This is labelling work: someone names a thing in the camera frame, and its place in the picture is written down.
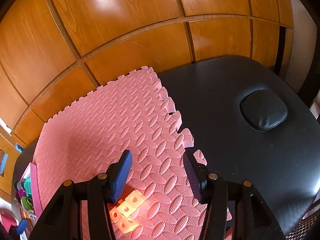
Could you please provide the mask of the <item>magenta plastic funnel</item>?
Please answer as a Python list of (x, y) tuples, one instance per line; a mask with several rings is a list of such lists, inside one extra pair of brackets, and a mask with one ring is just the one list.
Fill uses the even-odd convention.
[(22, 197), (26, 196), (25, 189), (23, 189), (23, 188), (18, 189), (18, 195), (19, 195), (19, 198), (22, 198)]

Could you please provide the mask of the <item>wooden cabinet with shelves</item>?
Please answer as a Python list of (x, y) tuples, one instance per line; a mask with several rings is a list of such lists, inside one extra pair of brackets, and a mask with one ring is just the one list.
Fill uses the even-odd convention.
[(16, 150), (16, 144), (19, 144), (23, 148), (27, 144), (17, 137), (14, 133), (10, 133), (11, 130), (6, 124), (1, 123), (1, 156), (3, 153), (8, 155), (7, 161), (4, 167), (4, 173), (1, 175), (1, 198), (10, 201), (12, 179), (14, 174), (14, 168), (17, 158), (20, 156), (18, 150)]

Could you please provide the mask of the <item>pink white cardboard box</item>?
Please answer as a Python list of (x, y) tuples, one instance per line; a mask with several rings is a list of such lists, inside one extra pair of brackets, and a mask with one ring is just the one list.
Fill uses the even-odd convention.
[(43, 212), (37, 179), (37, 166), (29, 163), (17, 181), (16, 203), (18, 214), (29, 223), (28, 231), (32, 231), (37, 219)]

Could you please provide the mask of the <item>orange linked cubes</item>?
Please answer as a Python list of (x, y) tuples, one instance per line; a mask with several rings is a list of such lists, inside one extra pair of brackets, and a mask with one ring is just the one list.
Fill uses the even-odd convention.
[(132, 218), (132, 214), (145, 202), (146, 197), (138, 190), (133, 190), (125, 199), (121, 199), (117, 206), (110, 211), (112, 222), (122, 233), (132, 232), (139, 224)]

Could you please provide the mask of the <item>black clear cylindrical container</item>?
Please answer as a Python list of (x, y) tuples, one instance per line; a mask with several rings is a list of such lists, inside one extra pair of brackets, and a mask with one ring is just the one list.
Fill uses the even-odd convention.
[(24, 182), (24, 179), (15, 182), (15, 189), (17, 192), (24, 189)]

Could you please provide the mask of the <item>green white round gadget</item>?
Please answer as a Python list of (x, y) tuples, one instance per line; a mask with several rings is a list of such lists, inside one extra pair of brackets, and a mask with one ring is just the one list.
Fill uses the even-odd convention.
[(21, 206), (25, 212), (33, 211), (33, 201), (27, 196), (21, 197)]

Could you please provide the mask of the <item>teal plastic funnel piece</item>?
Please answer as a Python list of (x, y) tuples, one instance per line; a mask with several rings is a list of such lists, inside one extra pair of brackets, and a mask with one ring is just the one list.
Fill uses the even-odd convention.
[(25, 179), (24, 189), (26, 191), (26, 196), (27, 197), (31, 197), (32, 196), (32, 191), (31, 191), (31, 178), (30, 177)]

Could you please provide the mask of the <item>pink foam puzzle mat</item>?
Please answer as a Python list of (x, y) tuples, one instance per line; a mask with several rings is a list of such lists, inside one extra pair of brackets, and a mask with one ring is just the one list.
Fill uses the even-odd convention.
[(40, 201), (46, 206), (67, 179), (87, 181), (132, 153), (124, 195), (145, 202), (132, 214), (138, 226), (116, 239), (198, 239), (206, 206), (194, 197), (183, 153), (191, 132), (153, 69), (143, 67), (73, 102), (44, 124), (34, 152)]

